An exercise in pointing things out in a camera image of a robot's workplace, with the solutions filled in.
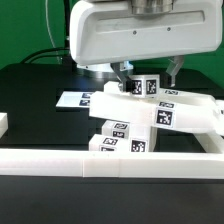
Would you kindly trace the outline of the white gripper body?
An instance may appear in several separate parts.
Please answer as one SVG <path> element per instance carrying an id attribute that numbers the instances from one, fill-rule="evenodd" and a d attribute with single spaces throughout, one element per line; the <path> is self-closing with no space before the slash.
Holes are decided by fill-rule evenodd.
<path id="1" fill-rule="evenodd" d="M 136 14 L 131 0 L 79 0 L 70 51 L 79 65 L 209 52 L 222 42 L 223 0 L 168 0 L 165 12 Z"/>

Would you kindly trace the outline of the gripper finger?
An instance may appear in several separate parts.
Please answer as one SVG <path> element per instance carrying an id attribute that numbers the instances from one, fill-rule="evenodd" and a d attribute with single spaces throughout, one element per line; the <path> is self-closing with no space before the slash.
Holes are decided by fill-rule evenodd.
<path id="1" fill-rule="evenodd" d="M 119 63 L 112 63 L 111 68 L 114 71 L 114 73 L 117 75 L 118 79 L 120 80 L 119 89 L 122 92 L 131 92 L 132 89 L 133 89 L 133 82 L 128 76 L 126 76 L 120 70 L 120 64 Z"/>
<path id="2" fill-rule="evenodd" d="M 184 64 L 184 56 L 173 56 L 169 61 L 166 71 L 162 74 L 162 86 L 166 88 L 175 86 L 176 75 Z"/>

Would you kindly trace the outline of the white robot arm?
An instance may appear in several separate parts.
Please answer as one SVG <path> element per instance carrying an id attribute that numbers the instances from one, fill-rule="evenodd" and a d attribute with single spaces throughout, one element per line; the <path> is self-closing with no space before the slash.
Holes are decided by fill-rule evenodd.
<path id="1" fill-rule="evenodd" d="M 189 54 L 211 52 L 222 41 L 223 0 L 79 0 L 72 8 L 70 53 L 78 67 L 118 75 L 130 61 L 169 57 L 167 84 Z"/>

